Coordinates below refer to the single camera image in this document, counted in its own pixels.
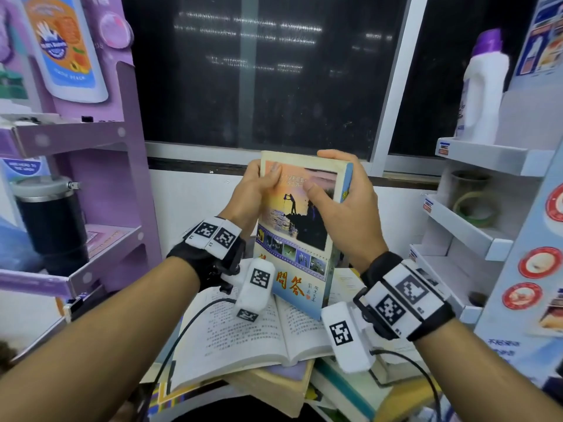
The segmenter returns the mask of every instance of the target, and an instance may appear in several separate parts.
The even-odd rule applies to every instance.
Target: dark window pane
[[[390,154],[433,156],[453,136],[463,74],[477,36],[501,28],[514,72],[537,0],[428,0],[406,82]]]
[[[406,0],[123,0],[145,138],[369,158]]]

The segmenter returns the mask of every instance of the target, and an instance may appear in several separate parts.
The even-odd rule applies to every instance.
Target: motion capture device
[[[455,317],[449,290],[410,259],[385,252],[362,274],[366,285],[352,302],[321,310],[338,365],[345,373],[366,371],[379,337],[418,340]]]
[[[199,276],[200,291],[219,286],[230,295],[236,287],[233,315],[254,323],[270,301],[275,267],[260,258],[242,259],[246,243],[240,232],[229,220],[207,218],[184,233],[182,241],[166,257],[176,256],[188,262]]]

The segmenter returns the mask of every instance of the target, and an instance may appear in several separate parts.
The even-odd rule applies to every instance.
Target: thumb
[[[326,216],[328,211],[332,210],[334,205],[337,204],[320,186],[313,182],[306,181],[303,184],[303,189],[307,192],[309,200],[319,209],[321,216]]]
[[[280,179],[281,173],[281,166],[278,163],[275,163],[267,174],[258,178],[258,186],[260,187],[260,190],[264,191],[276,185]]]

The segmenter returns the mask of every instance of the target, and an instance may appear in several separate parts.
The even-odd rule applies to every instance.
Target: black thermos
[[[11,188],[33,248],[49,274],[68,277],[88,263],[86,229],[75,189],[65,176],[35,176]]]

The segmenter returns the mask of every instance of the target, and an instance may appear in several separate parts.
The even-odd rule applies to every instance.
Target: sunset photo on book cover
[[[266,171],[271,170],[273,163],[266,161]],[[311,181],[333,198],[336,177],[331,171],[282,164],[278,184],[264,198],[262,222],[282,235],[324,251],[327,230],[318,209],[309,201],[303,183]]]

